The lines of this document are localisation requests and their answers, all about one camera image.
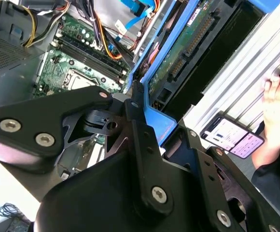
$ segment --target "motherboard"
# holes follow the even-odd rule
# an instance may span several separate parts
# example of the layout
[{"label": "motherboard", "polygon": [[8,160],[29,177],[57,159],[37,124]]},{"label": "motherboard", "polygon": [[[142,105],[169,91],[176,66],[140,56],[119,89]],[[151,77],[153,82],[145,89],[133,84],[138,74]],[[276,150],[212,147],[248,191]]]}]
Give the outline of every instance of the motherboard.
[{"label": "motherboard", "polygon": [[[81,19],[66,14],[58,23],[53,41],[44,55],[33,97],[44,97],[88,86],[99,86],[109,93],[122,92],[130,67],[123,59],[108,56],[98,46],[93,28]],[[58,174],[65,180],[88,167],[95,147],[103,147],[105,136],[96,135],[85,143],[66,149],[58,162]]]},{"label": "motherboard", "polygon": [[93,28],[66,14],[44,56],[33,91],[34,97],[100,86],[110,93],[120,92],[130,68],[123,59],[110,58],[97,46]]},{"label": "motherboard", "polygon": [[[171,75],[171,78],[174,79],[179,74],[180,70],[186,63],[186,60],[182,58],[177,60],[178,57],[181,56],[182,52],[184,52],[185,55],[189,57],[214,22],[214,17],[208,15],[208,9],[213,4],[213,2],[214,0],[203,1],[196,8],[192,17],[187,22],[187,25],[184,28],[183,32],[175,42],[167,57],[164,59],[163,63],[158,68],[155,75],[150,80],[149,94],[152,94],[154,90],[160,88],[160,82],[166,76]],[[195,36],[195,38],[189,43],[189,46],[186,47],[186,44],[188,43],[190,37],[194,35],[199,25],[201,25],[200,31],[197,31],[197,35]]]}]

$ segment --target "smartphone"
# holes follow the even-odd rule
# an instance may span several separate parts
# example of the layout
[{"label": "smartphone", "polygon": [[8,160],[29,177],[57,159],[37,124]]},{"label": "smartphone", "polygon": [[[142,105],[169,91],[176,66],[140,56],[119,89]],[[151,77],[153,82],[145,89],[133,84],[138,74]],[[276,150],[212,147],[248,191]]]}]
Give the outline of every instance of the smartphone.
[{"label": "smartphone", "polygon": [[242,159],[264,143],[262,137],[220,113],[202,130],[200,137]]}]

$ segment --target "silver screw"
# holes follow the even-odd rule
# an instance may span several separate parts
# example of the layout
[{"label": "silver screw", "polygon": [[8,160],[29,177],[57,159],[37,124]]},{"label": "silver screw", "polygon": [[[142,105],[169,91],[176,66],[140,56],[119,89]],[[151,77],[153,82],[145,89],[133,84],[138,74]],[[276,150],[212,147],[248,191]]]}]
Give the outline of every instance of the silver screw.
[{"label": "silver screw", "polygon": [[230,227],[231,226],[231,221],[230,218],[228,217],[228,215],[222,211],[222,210],[218,210],[216,213],[219,221],[226,227]]},{"label": "silver screw", "polygon": [[270,229],[271,232],[279,232],[279,231],[275,228],[275,226],[272,226],[272,225],[269,225],[269,229]]},{"label": "silver screw", "polygon": [[190,132],[190,134],[191,134],[192,136],[197,137],[196,132],[194,132],[193,130],[190,130],[189,132]]},{"label": "silver screw", "polygon": [[131,104],[132,104],[133,106],[137,107],[137,108],[139,107],[139,105],[138,105],[137,103],[135,103],[135,102],[132,102]]},{"label": "silver screw", "polygon": [[100,92],[99,95],[102,96],[103,98],[107,98],[108,97],[107,94],[105,94],[103,92]]},{"label": "silver screw", "polygon": [[152,196],[161,204],[164,204],[167,201],[167,194],[161,187],[155,186],[152,189]]},{"label": "silver screw", "polygon": [[217,149],[215,149],[215,151],[216,151],[216,153],[219,154],[220,156],[223,155],[223,152],[222,152],[220,149],[217,148]]},{"label": "silver screw", "polygon": [[14,119],[5,119],[0,122],[0,129],[5,132],[13,133],[21,129],[21,124]]},{"label": "silver screw", "polygon": [[36,136],[36,143],[38,143],[40,146],[52,146],[55,142],[55,139],[52,135],[47,133],[40,133]]}]

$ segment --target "white label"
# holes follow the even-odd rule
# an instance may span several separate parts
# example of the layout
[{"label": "white label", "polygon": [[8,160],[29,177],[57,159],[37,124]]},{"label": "white label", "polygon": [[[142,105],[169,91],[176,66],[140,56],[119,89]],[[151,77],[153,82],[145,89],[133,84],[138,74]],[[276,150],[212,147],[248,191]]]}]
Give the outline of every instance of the white label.
[{"label": "white label", "polygon": [[37,15],[42,16],[42,15],[46,15],[46,14],[49,14],[49,13],[52,13],[52,12],[53,12],[52,10],[49,10],[49,11],[41,11],[41,12],[39,12]]},{"label": "white label", "polygon": [[241,157],[246,158],[254,150],[256,150],[263,141],[253,134],[248,134],[241,142],[239,142],[236,147],[231,150],[231,153]]},{"label": "white label", "polygon": [[67,173],[63,173],[61,176],[62,180],[67,180],[68,177],[69,177],[69,175]]},{"label": "white label", "polygon": [[188,26],[190,26],[194,22],[194,20],[196,19],[196,17],[198,16],[200,11],[201,11],[201,8],[197,8],[195,10],[195,13],[192,15],[192,17],[190,18],[190,20],[187,23]]},{"label": "white label", "polygon": [[127,29],[125,28],[124,24],[118,19],[115,23],[115,27],[119,30],[122,35],[125,35]]},{"label": "white label", "polygon": [[247,134],[247,131],[226,119],[222,119],[211,132],[206,131],[205,134],[208,135],[206,140],[229,151]]}]

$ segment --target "metal frame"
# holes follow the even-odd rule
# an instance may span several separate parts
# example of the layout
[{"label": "metal frame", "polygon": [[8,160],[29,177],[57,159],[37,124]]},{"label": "metal frame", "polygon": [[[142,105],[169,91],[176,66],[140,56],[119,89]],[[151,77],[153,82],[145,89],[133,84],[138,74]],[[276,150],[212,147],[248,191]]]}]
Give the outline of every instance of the metal frame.
[{"label": "metal frame", "polygon": [[[163,161],[143,106],[143,85],[134,82],[132,98],[124,103],[93,86],[0,107],[0,161],[28,172],[52,170],[62,150],[90,139],[89,132],[108,136],[108,159],[50,190],[34,230],[243,232],[239,223],[245,222],[249,232],[280,231],[280,216],[229,157],[215,147],[205,150],[182,121],[167,143],[181,142],[173,156],[185,158],[189,167]],[[36,113],[45,109],[47,115]],[[8,117],[22,127],[3,130]],[[55,143],[35,141],[41,131]],[[244,217],[235,213],[238,204],[228,204],[233,198],[245,208]]]},{"label": "metal frame", "polygon": [[184,116],[186,126],[200,132],[222,111],[246,128],[255,129],[263,121],[263,83],[279,65],[280,5],[261,20],[204,90],[202,100]]},{"label": "metal frame", "polygon": [[[276,8],[276,6],[279,4],[279,0],[272,0],[272,1],[267,1],[267,2],[262,2],[258,0],[252,0],[250,1],[256,6],[258,6],[261,10],[264,12],[271,12],[273,9]],[[161,51],[158,53],[154,63],[151,65],[151,67],[148,69],[147,73],[141,80],[141,82],[144,84],[144,89],[145,89],[145,116],[147,119],[148,125],[152,126],[155,130],[157,140],[159,144],[162,144],[165,139],[171,134],[171,132],[174,130],[176,127],[176,121],[172,119],[171,117],[168,117],[166,114],[152,108],[149,104],[149,94],[148,94],[148,83],[150,79],[153,77],[155,74],[156,70],[168,54],[169,50],[173,46],[174,42],[180,35],[181,31],[183,30],[184,26],[186,25],[188,19],[192,15],[196,5],[198,3],[198,0],[191,0],[188,2],[187,7],[185,8],[183,14],[181,15],[179,21],[177,22],[176,26],[174,27],[174,30],[171,32],[169,35],[166,43],[162,47]],[[145,49],[143,54],[146,54],[149,51],[150,46],[152,45],[155,37],[157,36],[158,32],[161,30],[163,26],[163,22],[165,21],[167,15],[170,13],[171,8],[174,5],[174,1],[172,2],[171,7],[169,8],[168,12],[166,13],[162,23],[160,24],[159,29],[156,31],[155,36],[151,39],[149,44],[147,45],[147,48]],[[131,86],[131,81],[132,77],[134,75],[135,70],[138,68],[138,66],[141,64],[143,60],[144,55],[141,56],[137,64],[135,65],[135,68],[131,72],[129,76],[129,83],[128,86]]]}]

